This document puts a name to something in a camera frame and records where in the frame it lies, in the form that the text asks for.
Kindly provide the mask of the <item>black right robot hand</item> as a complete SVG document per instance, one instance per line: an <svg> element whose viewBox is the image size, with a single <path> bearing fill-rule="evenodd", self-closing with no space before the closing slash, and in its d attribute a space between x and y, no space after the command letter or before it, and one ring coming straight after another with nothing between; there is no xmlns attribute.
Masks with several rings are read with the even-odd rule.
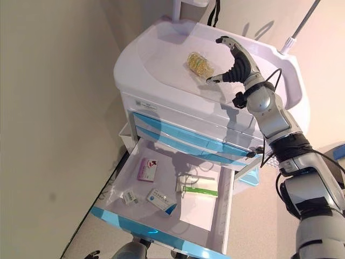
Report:
<svg viewBox="0 0 345 259"><path fill-rule="evenodd" d="M234 64L223 74L212 76L206 80L207 84L213 83L242 83L246 90L255 84L265 81L258 65L250 53L235 39L221 36L215 40L217 44L226 45L234 57Z"/></svg>

